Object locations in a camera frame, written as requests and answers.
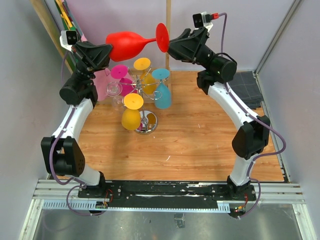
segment gray floor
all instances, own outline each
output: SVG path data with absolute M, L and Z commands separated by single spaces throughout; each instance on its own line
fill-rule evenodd
M 175 214 L 168 212 L 108 211 L 82 217 L 69 210 L 46 210 L 34 240 L 302 239 L 290 204 L 261 205 L 242 220 L 226 213 L 185 213 L 184 225 L 178 228 Z

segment wooden table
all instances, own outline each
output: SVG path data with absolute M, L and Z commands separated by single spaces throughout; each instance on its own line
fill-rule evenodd
M 108 180 L 225 181 L 235 161 L 236 130 L 224 110 L 198 89 L 196 76 L 172 72 L 169 109 L 146 104 L 159 118 L 149 135 L 124 129 L 111 105 L 98 104 L 79 138 L 86 162 Z M 257 112 L 263 115 L 262 109 Z M 271 138 L 264 152 L 274 152 Z M 276 156 L 259 159 L 252 176 L 283 181 Z

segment wall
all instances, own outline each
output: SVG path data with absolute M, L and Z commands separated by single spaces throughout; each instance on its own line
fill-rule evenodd
M 61 57 L 28 0 L 0 8 L 0 239 L 18 239 L 37 180 L 40 142 L 59 126 Z
M 54 0 L 46 0 L 52 13 L 59 18 Z M 254 70 L 271 42 L 293 0 L 172 0 L 171 39 L 185 28 L 194 28 L 192 15 L 227 12 L 225 52 L 238 61 L 239 70 Z M 109 33 L 137 32 L 153 38 L 157 24 L 166 22 L 166 1 L 129 0 L 67 0 L 68 5 L 87 39 L 103 44 Z M 220 51 L 223 20 L 214 21 L 207 45 Z M 148 44 L 139 56 L 148 57 L 153 66 L 163 67 L 165 56 L 155 43 Z M 199 70 L 200 66 L 178 62 L 170 58 L 173 70 Z M 133 65 L 133 60 L 125 64 Z
M 283 158 L 301 184 L 320 238 L 320 1 L 305 0 L 260 73 L 274 127 L 287 140 Z

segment gray folded fabric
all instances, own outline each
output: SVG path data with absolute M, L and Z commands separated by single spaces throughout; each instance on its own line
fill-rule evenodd
M 261 107 L 264 97 L 258 88 L 252 71 L 237 72 L 229 85 L 249 108 Z

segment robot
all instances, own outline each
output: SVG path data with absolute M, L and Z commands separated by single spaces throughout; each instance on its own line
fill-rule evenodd
M 237 129 L 232 141 L 232 148 L 236 153 L 235 164 L 231 174 L 227 177 L 226 184 L 223 185 L 223 192 L 220 193 L 229 200 L 253 201 L 256 200 L 256 195 L 252 194 L 255 189 L 251 185 L 250 179 L 253 160 L 268 145 L 269 129 L 264 125 L 270 126 L 270 120 L 267 116 L 258 116 L 249 109 L 229 87 L 228 82 L 233 80 L 237 70 L 237 62 L 227 53 L 215 53 L 206 45 L 209 30 L 213 26 L 212 20 L 217 17 L 219 16 L 216 14 L 207 14 L 206 12 L 193 15 L 195 29 L 191 31 L 190 28 L 187 28 L 180 36 L 170 40 L 167 52 L 177 61 L 204 67 L 204 70 L 197 74 L 197 86 L 220 104 Z M 88 166 L 77 141 L 85 120 L 97 103 L 98 94 L 92 81 L 95 77 L 94 73 L 109 66 L 109 55 L 113 46 L 78 41 L 75 31 L 63 32 L 60 43 L 72 52 L 77 63 L 72 76 L 59 92 L 60 97 L 70 105 L 69 110 L 52 136 L 44 137 L 41 141 L 46 170 L 55 179 L 56 175 L 68 176 L 71 177 L 68 182 L 75 180 L 85 186 L 79 191 L 80 198 L 103 199 L 106 189 L 116 185 L 119 190 L 124 189 L 124 186 L 121 182 L 113 182 L 112 185 L 110 181 L 106 181 L 102 172 Z M 264 125 L 254 121 L 250 115 L 259 119 Z M 209 193 L 207 195 L 211 196 L 213 202 L 217 201 L 219 191 L 216 186 L 208 185 L 208 187 L 207 192 Z M 135 194 L 138 196 L 134 190 L 129 192 L 130 196 Z M 174 192 L 162 189 L 162 192 L 158 192 L 157 196 L 170 194 L 175 196 Z M 119 199 L 119 206 L 126 206 L 123 201 L 120 201 L 122 198 L 120 193 L 114 197 Z M 143 206 L 149 206 L 148 203 L 144 202 L 143 204 Z M 230 215 L 236 218 L 244 213 L 243 209 L 242 211 L 233 211 Z

